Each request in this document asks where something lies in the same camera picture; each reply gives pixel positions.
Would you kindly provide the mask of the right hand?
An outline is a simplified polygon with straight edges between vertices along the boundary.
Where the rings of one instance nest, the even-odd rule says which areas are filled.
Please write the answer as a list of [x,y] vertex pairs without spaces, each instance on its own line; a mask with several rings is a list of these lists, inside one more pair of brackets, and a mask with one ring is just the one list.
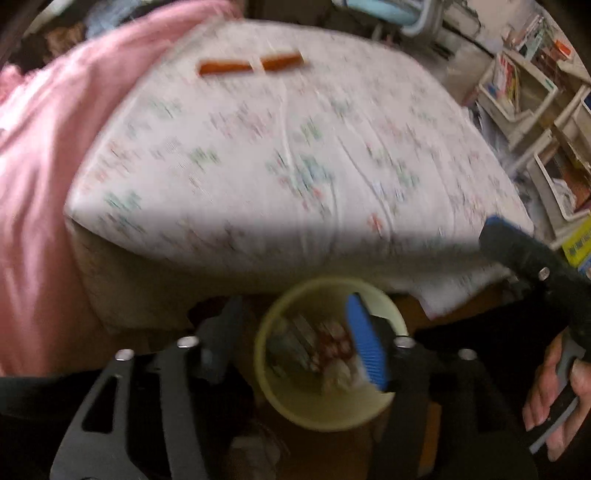
[[[544,363],[538,369],[536,381],[522,411],[527,431],[547,420],[550,408],[560,393],[556,366],[561,359],[562,343],[562,334],[559,334],[548,347]],[[590,380],[590,364],[576,360],[570,372],[570,383],[579,403],[546,440],[548,459],[552,462],[564,454],[590,412]]]

